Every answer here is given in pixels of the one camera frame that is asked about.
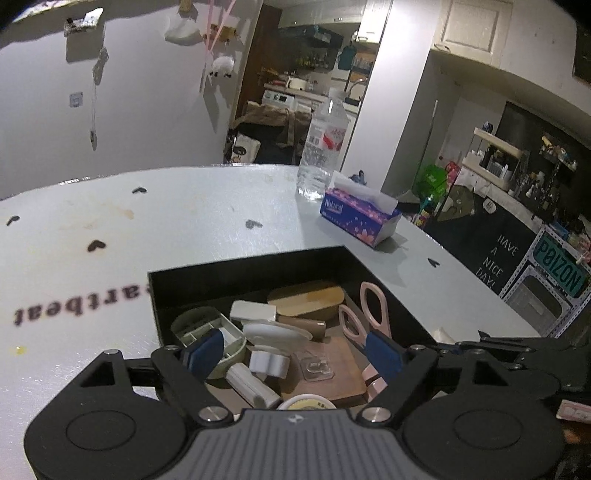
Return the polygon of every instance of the white table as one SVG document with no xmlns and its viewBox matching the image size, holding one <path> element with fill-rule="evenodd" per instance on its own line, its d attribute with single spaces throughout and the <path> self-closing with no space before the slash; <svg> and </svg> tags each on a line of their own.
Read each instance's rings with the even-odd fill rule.
<svg viewBox="0 0 591 480">
<path fill-rule="evenodd" d="M 27 424 L 99 352 L 118 348 L 133 358 L 159 346 L 145 292 L 149 271 L 345 244 L 429 332 L 444 327 L 456 340 L 477 340 L 478 329 L 536 336 L 406 220 L 387 251 L 373 251 L 328 223 L 319 204 L 294 193 L 296 172 L 290 166 L 168 168 L 56 185 L 0 202 L 3 222 L 20 216 L 0 226 L 0 478 L 34 478 L 22 448 Z M 139 186 L 147 193 L 132 194 Z M 248 219 L 263 227 L 247 229 Z M 88 252 L 95 239 L 106 248 Z M 428 257 L 440 266 L 432 267 Z M 134 284 L 141 286 L 139 295 L 126 299 L 122 288 Z M 116 303 L 109 303 L 109 290 L 116 291 Z M 73 312 L 64 311 L 72 298 Z M 61 312 L 50 316 L 55 301 Z M 35 317 L 37 305 L 43 314 L 31 321 L 27 310 L 32 307 Z M 16 326 L 19 309 L 24 319 Z"/>
</svg>

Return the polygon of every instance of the box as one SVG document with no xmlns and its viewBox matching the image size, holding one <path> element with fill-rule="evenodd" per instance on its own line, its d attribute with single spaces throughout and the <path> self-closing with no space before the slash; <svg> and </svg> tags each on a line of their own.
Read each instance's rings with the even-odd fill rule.
<svg viewBox="0 0 591 480">
<path fill-rule="evenodd" d="M 398 209 L 389 215 L 338 188 L 326 190 L 320 214 L 372 248 L 392 236 L 402 216 Z"/>
<path fill-rule="evenodd" d="M 340 285 L 361 305 L 361 282 L 370 281 L 384 292 L 392 338 L 403 347 L 435 341 L 397 298 L 345 247 L 301 250 L 260 257 L 237 258 L 192 265 L 148 274 L 152 308 L 162 345 L 180 342 L 171 331 L 173 320 L 182 312 L 199 306 L 213 306 L 226 317 L 234 300 L 267 302 L 271 290 L 313 280 L 329 280 Z M 379 315 L 375 296 L 368 304 Z M 327 327 L 338 325 L 338 319 Z"/>
</svg>

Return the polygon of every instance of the cabinet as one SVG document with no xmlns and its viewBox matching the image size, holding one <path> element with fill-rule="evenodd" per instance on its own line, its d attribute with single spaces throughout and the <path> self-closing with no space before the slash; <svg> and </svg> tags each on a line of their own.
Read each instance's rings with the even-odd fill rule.
<svg viewBox="0 0 591 480">
<path fill-rule="evenodd" d="M 363 0 L 326 0 L 293 5 L 283 9 L 279 28 L 298 25 L 360 23 L 365 2 Z"/>
<path fill-rule="evenodd" d="M 433 47 L 498 68 L 512 7 L 498 0 L 443 0 Z"/>
<path fill-rule="evenodd" d="M 379 43 L 390 11 L 390 0 L 368 0 L 357 34 L 357 42 Z"/>
<path fill-rule="evenodd" d="M 315 25 L 320 23 L 322 3 L 293 5 L 283 9 L 279 20 L 279 28 L 297 27 L 299 25 Z"/>
<path fill-rule="evenodd" d="M 327 0 L 322 2 L 322 13 L 318 23 L 360 23 L 364 10 L 363 0 Z"/>
</svg>

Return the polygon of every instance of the sink faucet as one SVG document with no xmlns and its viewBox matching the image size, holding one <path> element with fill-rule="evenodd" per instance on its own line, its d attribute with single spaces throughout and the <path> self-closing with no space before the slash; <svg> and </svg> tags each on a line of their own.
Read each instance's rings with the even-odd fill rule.
<svg viewBox="0 0 591 480">
<path fill-rule="evenodd" d="M 360 83 L 367 83 L 366 79 L 360 79 L 360 80 L 356 80 L 354 81 L 351 86 L 349 87 L 349 90 L 347 90 L 347 98 L 351 98 L 351 90 L 353 90 L 353 87 L 355 85 L 359 85 Z M 363 97 L 365 97 L 365 92 L 363 93 L 363 95 L 359 98 L 359 101 L 362 102 L 363 101 Z"/>
</svg>

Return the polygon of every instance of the screw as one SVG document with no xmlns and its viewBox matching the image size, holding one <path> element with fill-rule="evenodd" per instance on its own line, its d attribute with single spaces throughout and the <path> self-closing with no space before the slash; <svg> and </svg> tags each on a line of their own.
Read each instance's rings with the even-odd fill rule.
<svg viewBox="0 0 591 480">
<path fill-rule="evenodd" d="M 382 423 L 388 420 L 392 414 L 384 407 L 370 407 L 361 412 L 361 416 L 371 423 Z"/>
<path fill-rule="evenodd" d="M 216 422 L 225 419 L 229 412 L 224 407 L 214 405 L 212 407 L 205 407 L 199 410 L 199 418 L 208 422 Z"/>
</svg>

